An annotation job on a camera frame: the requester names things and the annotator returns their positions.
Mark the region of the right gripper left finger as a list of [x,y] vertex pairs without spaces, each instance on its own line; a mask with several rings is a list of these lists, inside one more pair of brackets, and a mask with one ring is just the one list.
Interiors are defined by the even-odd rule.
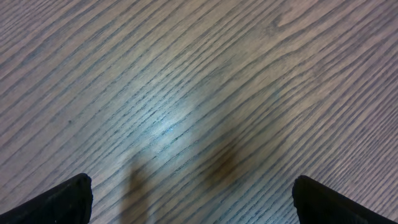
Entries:
[[81,173],[1,214],[1,223],[87,224],[92,204],[91,178]]

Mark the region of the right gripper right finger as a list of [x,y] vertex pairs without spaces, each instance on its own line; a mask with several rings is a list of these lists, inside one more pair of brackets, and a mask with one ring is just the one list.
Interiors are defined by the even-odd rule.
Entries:
[[295,179],[292,197],[301,224],[396,224],[305,175]]

